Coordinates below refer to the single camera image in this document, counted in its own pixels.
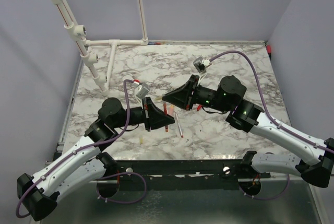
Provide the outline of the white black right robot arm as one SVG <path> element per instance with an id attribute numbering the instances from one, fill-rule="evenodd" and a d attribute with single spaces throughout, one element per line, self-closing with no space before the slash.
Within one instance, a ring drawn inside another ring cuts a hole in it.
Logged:
<path id="1" fill-rule="evenodd" d="M 321 188 L 329 185 L 333 170 L 332 138 L 315 138 L 271 118 L 262 107 L 243 98 L 246 87 L 235 76 L 223 77 L 216 90 L 198 82 L 199 76 L 191 75 L 184 85 L 164 94 L 162 100 L 187 111 L 198 104 L 226 113 L 226 121 L 233 128 L 266 138 L 290 151 L 289 155 L 255 152 L 240 164 L 244 177 L 274 172 L 299 176 Z"/>

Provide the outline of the red orange-ended pen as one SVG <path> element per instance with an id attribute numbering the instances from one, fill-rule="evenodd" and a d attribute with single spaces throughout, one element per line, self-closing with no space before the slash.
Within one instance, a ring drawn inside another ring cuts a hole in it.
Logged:
<path id="1" fill-rule="evenodd" d="M 164 120 L 166 121 L 167 119 L 166 116 L 168 115 L 166 102 L 163 102 L 163 110 L 165 115 Z M 169 131 L 168 124 L 165 124 L 165 132 L 168 133 L 168 131 Z"/>

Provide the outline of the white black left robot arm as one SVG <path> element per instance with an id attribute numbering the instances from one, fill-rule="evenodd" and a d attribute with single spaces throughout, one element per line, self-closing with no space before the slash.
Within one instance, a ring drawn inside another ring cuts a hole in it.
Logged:
<path id="1" fill-rule="evenodd" d="M 104 150 L 118 139 L 117 128 L 143 124 L 147 131 L 175 122 L 174 117 L 159 109 L 149 97 L 141 107 L 124 109 L 117 98 L 108 98 L 98 111 L 98 118 L 71 149 L 44 169 L 17 179 L 19 205 L 40 221 L 47 217 L 70 190 L 88 180 L 110 179 L 117 172 L 115 161 Z"/>

